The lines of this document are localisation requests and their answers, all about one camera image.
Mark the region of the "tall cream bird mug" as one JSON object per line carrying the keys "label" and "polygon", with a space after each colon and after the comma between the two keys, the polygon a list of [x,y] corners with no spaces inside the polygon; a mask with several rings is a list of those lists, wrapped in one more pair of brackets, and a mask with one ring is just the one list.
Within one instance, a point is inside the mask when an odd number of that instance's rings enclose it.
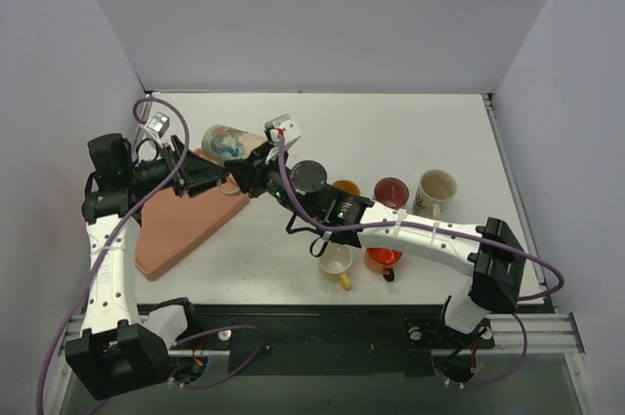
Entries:
{"label": "tall cream bird mug", "polygon": [[266,141],[265,136],[216,124],[209,127],[201,139],[201,150],[210,161],[224,166],[226,161],[246,159]]}

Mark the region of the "blue butterfly mug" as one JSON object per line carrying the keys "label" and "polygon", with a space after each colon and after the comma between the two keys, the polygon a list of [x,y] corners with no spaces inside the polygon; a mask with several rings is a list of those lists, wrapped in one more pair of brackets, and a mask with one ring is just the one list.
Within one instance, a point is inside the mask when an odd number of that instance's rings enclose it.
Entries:
{"label": "blue butterfly mug", "polygon": [[349,195],[360,196],[360,189],[357,184],[349,180],[337,180],[332,184],[333,187],[346,192]]}

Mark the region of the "cream mug yellow handle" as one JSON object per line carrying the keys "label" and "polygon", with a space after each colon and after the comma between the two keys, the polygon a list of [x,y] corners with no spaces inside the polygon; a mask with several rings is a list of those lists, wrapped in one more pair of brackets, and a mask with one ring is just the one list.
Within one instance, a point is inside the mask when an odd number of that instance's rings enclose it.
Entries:
{"label": "cream mug yellow handle", "polygon": [[353,288],[349,272],[353,264],[353,253],[344,245],[328,245],[317,260],[321,275],[329,282],[340,285],[345,291]]}

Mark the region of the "dark red pink mug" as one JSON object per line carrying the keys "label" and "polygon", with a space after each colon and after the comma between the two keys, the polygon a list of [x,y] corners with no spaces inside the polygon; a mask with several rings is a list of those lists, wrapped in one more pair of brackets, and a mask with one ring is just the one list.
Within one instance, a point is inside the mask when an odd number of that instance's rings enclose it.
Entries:
{"label": "dark red pink mug", "polygon": [[403,208],[409,196],[410,191],[405,182],[394,177],[381,179],[373,190],[374,199],[390,208]]}

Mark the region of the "orange mug black handle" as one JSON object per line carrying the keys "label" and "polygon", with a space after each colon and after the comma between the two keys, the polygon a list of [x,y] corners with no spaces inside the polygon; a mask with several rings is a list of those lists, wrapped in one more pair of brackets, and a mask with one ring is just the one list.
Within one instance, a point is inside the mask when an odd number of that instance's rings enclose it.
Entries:
{"label": "orange mug black handle", "polygon": [[385,248],[367,248],[364,252],[364,263],[373,273],[381,275],[386,282],[396,279],[395,268],[403,253]]}

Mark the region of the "cream floral mug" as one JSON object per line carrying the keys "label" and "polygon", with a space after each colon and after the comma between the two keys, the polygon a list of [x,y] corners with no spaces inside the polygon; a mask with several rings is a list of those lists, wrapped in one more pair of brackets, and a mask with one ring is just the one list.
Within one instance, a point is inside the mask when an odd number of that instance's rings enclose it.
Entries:
{"label": "cream floral mug", "polygon": [[439,220],[442,210],[454,199],[457,190],[456,180],[446,171],[434,169],[425,172],[419,180],[412,213]]}

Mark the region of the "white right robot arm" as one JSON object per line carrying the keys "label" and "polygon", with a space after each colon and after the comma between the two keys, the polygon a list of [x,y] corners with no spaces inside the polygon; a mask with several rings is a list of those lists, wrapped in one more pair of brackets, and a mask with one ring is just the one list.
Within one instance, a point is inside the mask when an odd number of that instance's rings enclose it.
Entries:
{"label": "white right robot arm", "polygon": [[483,226],[445,226],[333,187],[317,162],[287,168],[286,157],[278,147],[262,144],[245,159],[226,161],[225,167],[243,193],[269,194],[326,241],[391,249],[465,275],[465,284],[436,323],[443,343],[461,344],[491,313],[516,312],[525,254],[505,223],[490,219]]}

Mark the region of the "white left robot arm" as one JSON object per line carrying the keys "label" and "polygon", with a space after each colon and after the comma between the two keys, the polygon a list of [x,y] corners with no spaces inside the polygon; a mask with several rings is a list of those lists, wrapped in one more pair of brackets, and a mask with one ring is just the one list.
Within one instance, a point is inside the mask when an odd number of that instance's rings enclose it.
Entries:
{"label": "white left robot arm", "polygon": [[162,189],[195,197],[226,179],[225,168],[189,151],[178,137],[159,158],[135,163],[130,142],[118,133],[88,143],[97,188],[86,194],[82,215],[91,245],[88,295],[80,335],[65,358],[91,396],[106,400],[165,382],[169,351],[195,345],[201,325],[193,304],[177,298],[158,304],[146,320],[135,291],[135,252],[141,212]]}

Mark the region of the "salmon pink plastic tray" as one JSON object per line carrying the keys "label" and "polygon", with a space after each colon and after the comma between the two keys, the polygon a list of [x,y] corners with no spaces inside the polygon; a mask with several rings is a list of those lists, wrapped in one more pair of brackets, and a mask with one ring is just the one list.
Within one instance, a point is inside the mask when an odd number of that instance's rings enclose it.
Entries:
{"label": "salmon pink plastic tray", "polygon": [[196,250],[248,204],[244,195],[212,188],[194,198],[158,192],[143,208],[135,265],[155,281]]}

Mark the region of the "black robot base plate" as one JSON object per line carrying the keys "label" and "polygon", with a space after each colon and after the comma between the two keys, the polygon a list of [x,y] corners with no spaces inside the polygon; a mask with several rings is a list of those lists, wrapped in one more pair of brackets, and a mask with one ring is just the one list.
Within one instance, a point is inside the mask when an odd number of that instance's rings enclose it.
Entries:
{"label": "black robot base plate", "polygon": [[442,323],[440,305],[198,305],[184,352],[226,352],[244,376],[429,376],[439,358],[491,350],[490,323],[465,336]]}

